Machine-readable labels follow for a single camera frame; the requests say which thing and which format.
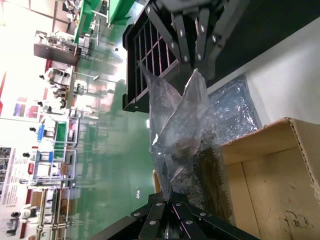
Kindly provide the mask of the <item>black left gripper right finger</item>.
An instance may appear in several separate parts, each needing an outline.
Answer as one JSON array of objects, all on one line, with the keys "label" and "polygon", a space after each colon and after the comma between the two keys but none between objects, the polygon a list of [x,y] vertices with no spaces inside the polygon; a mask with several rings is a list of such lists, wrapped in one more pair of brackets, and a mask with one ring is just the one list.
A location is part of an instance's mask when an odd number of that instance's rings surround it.
[{"label": "black left gripper right finger", "polygon": [[186,240],[256,240],[257,237],[189,203],[186,195],[171,192],[169,205]]}]

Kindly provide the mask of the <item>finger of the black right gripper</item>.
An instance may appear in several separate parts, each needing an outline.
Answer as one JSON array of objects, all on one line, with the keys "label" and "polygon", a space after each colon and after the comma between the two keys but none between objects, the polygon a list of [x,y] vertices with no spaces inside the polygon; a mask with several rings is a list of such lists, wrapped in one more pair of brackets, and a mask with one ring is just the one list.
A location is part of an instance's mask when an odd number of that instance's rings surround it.
[{"label": "finger of the black right gripper", "polygon": [[192,9],[170,12],[160,0],[150,0],[145,7],[148,19],[177,59],[179,71],[184,74],[192,72],[195,64],[197,35]]},{"label": "finger of the black right gripper", "polygon": [[248,0],[214,0],[200,8],[194,66],[205,80],[215,77],[217,58],[249,3]]}]

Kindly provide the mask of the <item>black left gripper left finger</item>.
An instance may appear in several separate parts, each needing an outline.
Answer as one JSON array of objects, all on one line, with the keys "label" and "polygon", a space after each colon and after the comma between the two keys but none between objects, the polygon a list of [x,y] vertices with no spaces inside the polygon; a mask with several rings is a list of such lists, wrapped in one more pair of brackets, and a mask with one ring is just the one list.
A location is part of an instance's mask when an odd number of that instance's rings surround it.
[{"label": "black left gripper left finger", "polygon": [[147,204],[133,211],[100,232],[91,240],[156,240],[160,239],[161,221],[168,205],[163,194],[148,196]]}]

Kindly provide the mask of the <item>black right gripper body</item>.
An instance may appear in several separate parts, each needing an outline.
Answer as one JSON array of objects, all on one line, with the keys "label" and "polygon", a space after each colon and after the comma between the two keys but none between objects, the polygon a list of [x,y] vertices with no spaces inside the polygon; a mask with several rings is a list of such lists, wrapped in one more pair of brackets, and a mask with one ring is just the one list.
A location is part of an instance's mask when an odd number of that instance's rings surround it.
[{"label": "black right gripper body", "polygon": [[190,8],[218,4],[219,0],[161,0],[162,5],[171,13],[180,12]]}]

